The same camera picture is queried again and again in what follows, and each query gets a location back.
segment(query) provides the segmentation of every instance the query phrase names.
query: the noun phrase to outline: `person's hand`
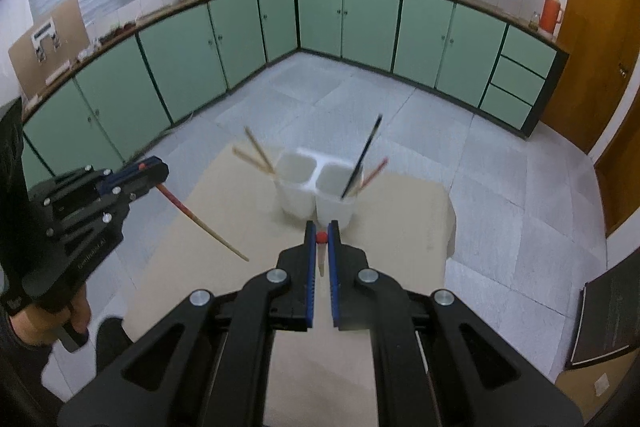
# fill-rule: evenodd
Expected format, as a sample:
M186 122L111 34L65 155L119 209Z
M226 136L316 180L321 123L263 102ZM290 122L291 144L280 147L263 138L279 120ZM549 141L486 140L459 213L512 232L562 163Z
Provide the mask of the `person's hand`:
M35 304L30 304L18 314L11 317L11 325L15 334L25 344L30 346L42 346L53 344L58 337L54 329L62 326L68 320L78 333L84 333L91 320L91 308L86 300L86 286L78 290L78 293L71 299L73 312L68 308L51 314L44 311Z

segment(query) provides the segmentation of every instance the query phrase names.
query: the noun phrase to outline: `wooden countertop edge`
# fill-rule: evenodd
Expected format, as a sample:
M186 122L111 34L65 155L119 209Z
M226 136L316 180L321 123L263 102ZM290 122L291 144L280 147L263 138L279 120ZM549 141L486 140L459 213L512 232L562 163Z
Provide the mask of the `wooden countertop edge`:
M167 19L168 17L171 17L173 15L176 15L180 12L183 12L185 10L194 8L201 4L205 4L209 1L211 0L183 0L181 3L175 4L172 6L167 6L165 9L158 10L157 13L153 14L148 18L142 18L140 21L136 22L136 25L133 28L130 28L129 30L126 30L122 32L120 35L114 37L113 39L111 39L111 41L107 42L106 44L98 48L89 57L85 58L84 60L75 62L68 71L63 73L55 81L49 84L49 86L43 89L43 91L39 93L40 100L38 101L38 103L33 105L33 107L26 108L22 112L22 123L23 124L27 123L27 121L34 115L34 113L36 113L38 108L44 102L46 102L58 89L60 89L60 87L64 86L70 78L73 78L79 71L81 71L82 69L87 67L89 64L91 64L96 58L99 58L101 55L105 54L110 49L116 47L121 42L129 39L130 37L134 36L136 33L141 32L142 30L148 28L149 26L159 23L160 21ZM553 42L547 39L545 36L532 31L527 25L523 24L519 20L512 18L506 13L501 12L500 10L492 9L491 7L486 6L484 3L479 2L477 0L449 0L449 1L462 4L464 6L468 6L469 8L472 8L474 10L484 12L487 15L490 15L491 17L495 17L511 26L515 26L516 28L524 31L530 36L543 42L547 46L551 46L556 51L567 54L567 51L562 49L556 42Z

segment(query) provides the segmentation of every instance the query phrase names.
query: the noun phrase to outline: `floor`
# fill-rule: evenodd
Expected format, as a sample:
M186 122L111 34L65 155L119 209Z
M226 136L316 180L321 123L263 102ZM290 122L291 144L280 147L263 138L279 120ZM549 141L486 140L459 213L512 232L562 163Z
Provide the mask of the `floor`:
M585 282L606 270L600 193L590 159L544 124L529 140L380 74L296 54L168 133L149 154L186 198L204 169L248 125L258 139L355 160L379 113L374 166L442 183L457 215L445 284L550 380L561 370ZM132 207L124 242L88 281L101 320L123 315L177 211L158 191ZM63 399L94 376L95 350L54 346L44 384Z

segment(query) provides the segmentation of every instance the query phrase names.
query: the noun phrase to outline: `orange thermos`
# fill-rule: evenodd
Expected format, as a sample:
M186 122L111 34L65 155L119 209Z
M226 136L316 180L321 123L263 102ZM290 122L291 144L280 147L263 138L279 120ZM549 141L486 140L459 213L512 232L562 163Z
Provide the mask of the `orange thermos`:
M545 0L545 7L540 17L540 28L553 35L556 24L560 24L564 18L564 10L560 7L560 0Z

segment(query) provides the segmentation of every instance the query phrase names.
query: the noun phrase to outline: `metal bolt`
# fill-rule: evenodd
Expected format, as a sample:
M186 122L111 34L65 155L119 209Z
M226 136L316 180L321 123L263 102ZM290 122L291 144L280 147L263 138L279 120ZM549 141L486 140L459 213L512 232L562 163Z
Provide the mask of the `metal bolt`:
M363 268L358 272L358 279L362 282L375 282L378 280L380 274L371 268Z
M449 306L450 304L453 304L453 301L456 300L456 298L449 290L438 290L434 294L433 300L440 306Z
M285 272L282 268L274 268L273 270L269 270L267 272L267 280L273 283L279 283L284 281L287 278L287 272Z
M189 302L194 306L204 306L211 300L211 294L206 290L196 290L189 295Z

